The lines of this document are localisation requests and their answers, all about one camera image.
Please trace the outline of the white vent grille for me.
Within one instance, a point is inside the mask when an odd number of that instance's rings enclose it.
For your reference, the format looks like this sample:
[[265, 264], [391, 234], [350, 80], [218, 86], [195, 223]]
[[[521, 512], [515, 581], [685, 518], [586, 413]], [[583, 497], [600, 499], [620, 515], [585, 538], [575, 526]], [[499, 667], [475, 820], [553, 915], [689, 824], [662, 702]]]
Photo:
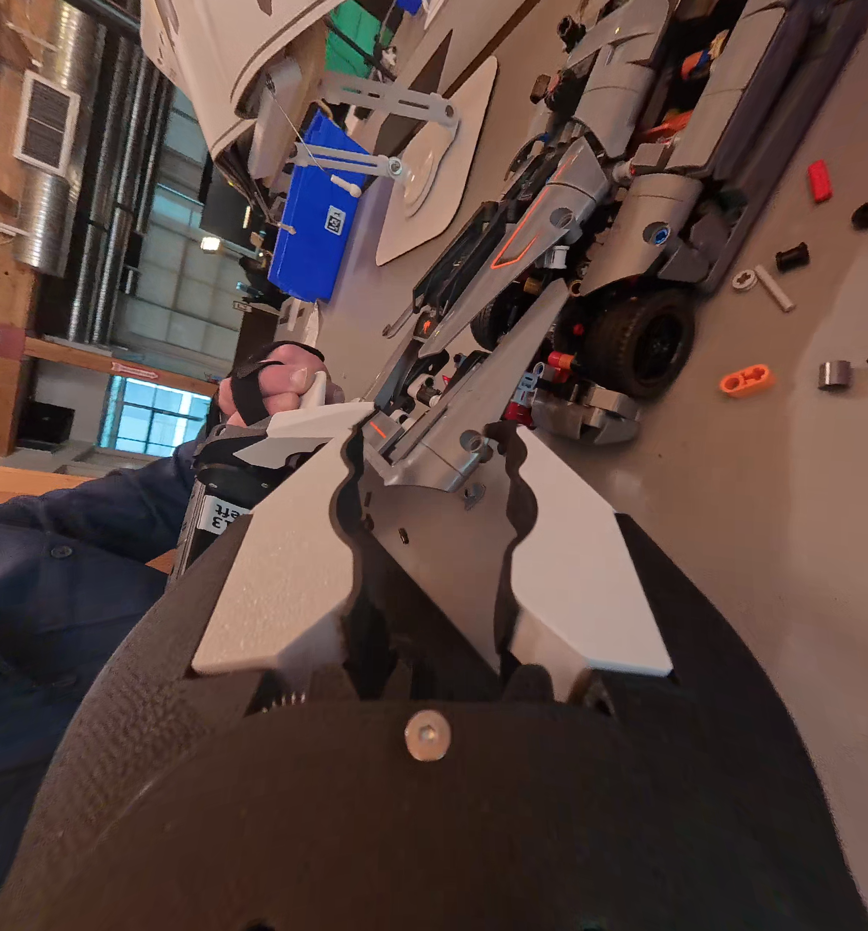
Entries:
[[26, 70], [13, 157], [36, 169], [65, 177], [75, 141], [79, 107], [79, 93]]

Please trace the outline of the person's torso in dark shirt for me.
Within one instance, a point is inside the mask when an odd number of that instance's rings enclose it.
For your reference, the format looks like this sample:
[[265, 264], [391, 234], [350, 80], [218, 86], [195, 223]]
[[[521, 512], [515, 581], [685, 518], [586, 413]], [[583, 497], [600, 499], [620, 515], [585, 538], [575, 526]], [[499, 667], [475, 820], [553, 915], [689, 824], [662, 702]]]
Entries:
[[0, 887], [84, 694], [165, 584], [70, 545], [0, 557]]

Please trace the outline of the person's left forearm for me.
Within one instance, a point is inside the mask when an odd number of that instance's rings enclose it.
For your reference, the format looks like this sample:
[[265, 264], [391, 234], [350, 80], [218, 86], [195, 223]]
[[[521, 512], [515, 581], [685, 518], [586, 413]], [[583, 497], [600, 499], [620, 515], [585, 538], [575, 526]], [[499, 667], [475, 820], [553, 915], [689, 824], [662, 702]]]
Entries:
[[149, 563], [178, 544], [194, 486], [199, 437], [168, 458], [123, 469], [71, 489], [16, 496], [0, 505], [0, 525], [51, 533]]

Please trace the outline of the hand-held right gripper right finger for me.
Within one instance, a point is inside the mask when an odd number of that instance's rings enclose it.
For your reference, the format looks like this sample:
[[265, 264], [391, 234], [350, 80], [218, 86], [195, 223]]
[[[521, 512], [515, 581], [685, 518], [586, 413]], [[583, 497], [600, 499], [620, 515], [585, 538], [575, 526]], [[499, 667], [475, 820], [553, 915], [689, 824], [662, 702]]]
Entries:
[[610, 506], [522, 425], [495, 424], [514, 537], [494, 618], [500, 658], [537, 667], [556, 700], [591, 671], [667, 678], [673, 660]]

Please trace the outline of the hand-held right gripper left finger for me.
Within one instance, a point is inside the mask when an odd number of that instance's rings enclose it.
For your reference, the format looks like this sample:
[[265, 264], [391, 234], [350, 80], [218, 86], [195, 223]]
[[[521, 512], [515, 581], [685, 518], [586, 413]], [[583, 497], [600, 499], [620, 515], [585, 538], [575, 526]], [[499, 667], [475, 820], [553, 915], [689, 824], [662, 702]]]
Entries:
[[347, 446], [356, 437], [351, 427], [330, 438], [254, 507], [195, 650], [196, 674], [310, 676], [346, 662], [356, 564], [337, 504], [355, 477]]

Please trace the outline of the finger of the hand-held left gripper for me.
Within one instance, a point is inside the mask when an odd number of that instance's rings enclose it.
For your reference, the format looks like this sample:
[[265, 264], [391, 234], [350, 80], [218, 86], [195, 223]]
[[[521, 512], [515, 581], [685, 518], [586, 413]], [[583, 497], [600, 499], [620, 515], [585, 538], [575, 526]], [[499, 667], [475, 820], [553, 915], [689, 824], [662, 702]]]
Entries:
[[373, 415], [371, 402], [346, 402], [277, 413], [265, 437], [234, 452], [234, 457], [256, 467], [284, 467], [297, 454], [312, 453]]

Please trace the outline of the grey lego door panel assembly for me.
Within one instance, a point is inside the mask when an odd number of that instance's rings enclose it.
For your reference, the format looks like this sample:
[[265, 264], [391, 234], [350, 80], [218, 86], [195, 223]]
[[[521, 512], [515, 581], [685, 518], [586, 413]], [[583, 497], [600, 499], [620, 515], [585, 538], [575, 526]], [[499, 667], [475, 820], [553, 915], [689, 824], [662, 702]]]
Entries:
[[462, 488], [481, 462], [491, 455], [485, 436], [488, 425], [498, 422], [521, 376], [533, 365], [540, 343], [569, 299], [562, 279], [552, 281], [522, 319], [489, 355], [471, 354], [470, 367], [451, 379], [431, 405], [422, 403], [433, 382], [416, 378], [413, 422], [384, 450], [370, 447], [373, 428], [383, 425], [377, 414], [363, 428], [365, 463], [386, 487], [422, 487], [443, 493]]

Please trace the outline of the silver round air duct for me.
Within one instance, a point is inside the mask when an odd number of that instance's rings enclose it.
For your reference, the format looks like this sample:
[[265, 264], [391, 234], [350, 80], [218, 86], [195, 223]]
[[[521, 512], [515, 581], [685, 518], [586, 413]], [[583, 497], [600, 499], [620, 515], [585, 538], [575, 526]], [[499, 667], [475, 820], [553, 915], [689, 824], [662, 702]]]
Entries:
[[27, 174], [21, 199], [21, 233], [14, 240], [13, 256], [39, 273], [62, 276], [83, 183], [106, 29], [68, 2], [52, 2], [52, 13], [45, 33], [29, 28], [22, 36], [39, 46], [36, 64], [30, 70], [79, 93], [78, 125], [65, 177], [21, 162]]

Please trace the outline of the partly built lego car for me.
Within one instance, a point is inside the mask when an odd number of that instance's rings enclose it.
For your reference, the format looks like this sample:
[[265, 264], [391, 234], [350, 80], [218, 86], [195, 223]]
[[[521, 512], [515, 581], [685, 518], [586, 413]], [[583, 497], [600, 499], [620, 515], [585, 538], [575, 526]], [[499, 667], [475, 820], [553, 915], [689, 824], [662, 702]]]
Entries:
[[552, 234], [517, 228], [537, 227], [550, 181], [572, 180], [590, 201], [555, 256], [579, 282], [644, 176], [684, 181], [677, 239], [703, 211], [739, 212], [723, 191], [748, 178], [765, 179], [762, 209], [867, 24], [868, 2], [608, 2], [591, 25], [564, 18], [566, 63], [535, 81], [535, 122], [505, 187], [417, 283], [414, 320], [433, 300], [440, 330], [472, 303], [476, 277], [536, 266], [535, 240]]

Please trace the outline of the white instruction booklet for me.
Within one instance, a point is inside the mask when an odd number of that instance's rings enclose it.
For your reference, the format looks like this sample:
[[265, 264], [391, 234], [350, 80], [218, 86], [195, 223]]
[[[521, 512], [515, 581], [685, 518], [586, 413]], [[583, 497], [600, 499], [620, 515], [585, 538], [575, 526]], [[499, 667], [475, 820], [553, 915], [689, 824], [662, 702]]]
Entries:
[[298, 47], [323, 70], [332, 1], [143, 1], [143, 50], [191, 102], [212, 159], [250, 124], [261, 73]]

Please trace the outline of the wooden workbench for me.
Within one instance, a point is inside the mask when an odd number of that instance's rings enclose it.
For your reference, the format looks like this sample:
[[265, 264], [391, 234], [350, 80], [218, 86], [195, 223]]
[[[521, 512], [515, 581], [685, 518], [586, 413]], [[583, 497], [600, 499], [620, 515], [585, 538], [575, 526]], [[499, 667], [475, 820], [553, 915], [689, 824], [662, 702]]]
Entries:
[[11, 326], [0, 326], [0, 357], [11, 361], [38, 359], [96, 371], [108, 376], [120, 376], [147, 382], [208, 398], [214, 395], [217, 388], [217, 382], [154, 369], [128, 360], [121, 360], [113, 355], [104, 355], [87, 348], [77, 348], [71, 344], [51, 342], [33, 337], [21, 328]]

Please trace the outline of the green plastic bin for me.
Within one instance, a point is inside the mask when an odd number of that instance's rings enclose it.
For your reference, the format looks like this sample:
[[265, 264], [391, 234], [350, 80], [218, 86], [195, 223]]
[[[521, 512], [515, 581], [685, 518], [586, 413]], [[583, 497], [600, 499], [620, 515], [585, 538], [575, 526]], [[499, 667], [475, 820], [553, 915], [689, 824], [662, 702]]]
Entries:
[[395, 32], [406, 15], [402, 2], [346, 1], [329, 14], [325, 65], [360, 78], [393, 78]]

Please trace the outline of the small orange lego piece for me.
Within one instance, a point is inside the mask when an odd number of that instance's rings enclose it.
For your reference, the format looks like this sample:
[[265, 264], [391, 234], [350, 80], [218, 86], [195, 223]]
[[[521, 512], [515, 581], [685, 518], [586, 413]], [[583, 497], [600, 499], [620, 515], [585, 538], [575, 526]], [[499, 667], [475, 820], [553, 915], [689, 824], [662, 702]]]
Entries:
[[769, 367], [754, 365], [721, 378], [719, 390], [730, 399], [740, 400], [766, 391], [775, 383], [776, 377]]

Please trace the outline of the blue bin with white label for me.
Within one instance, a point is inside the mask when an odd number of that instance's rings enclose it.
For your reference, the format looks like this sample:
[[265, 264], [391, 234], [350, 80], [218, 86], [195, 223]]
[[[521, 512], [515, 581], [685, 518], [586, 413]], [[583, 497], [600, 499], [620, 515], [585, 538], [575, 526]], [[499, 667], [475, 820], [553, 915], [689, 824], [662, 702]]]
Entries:
[[267, 273], [281, 292], [306, 302], [332, 298], [358, 207], [358, 197], [334, 184], [332, 175], [358, 190], [365, 181], [362, 174], [342, 169], [293, 169]]

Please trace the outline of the person's left hand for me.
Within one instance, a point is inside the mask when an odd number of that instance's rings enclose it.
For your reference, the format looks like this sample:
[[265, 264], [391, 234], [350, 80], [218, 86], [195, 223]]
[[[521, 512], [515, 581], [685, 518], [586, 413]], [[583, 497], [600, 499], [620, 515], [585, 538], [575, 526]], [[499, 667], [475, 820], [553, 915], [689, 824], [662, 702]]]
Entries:
[[325, 404], [342, 403], [343, 389], [334, 384], [321, 354], [300, 343], [276, 343], [254, 361], [243, 363], [222, 380], [217, 401], [229, 425], [249, 426], [277, 413], [297, 410], [302, 397], [323, 373]]

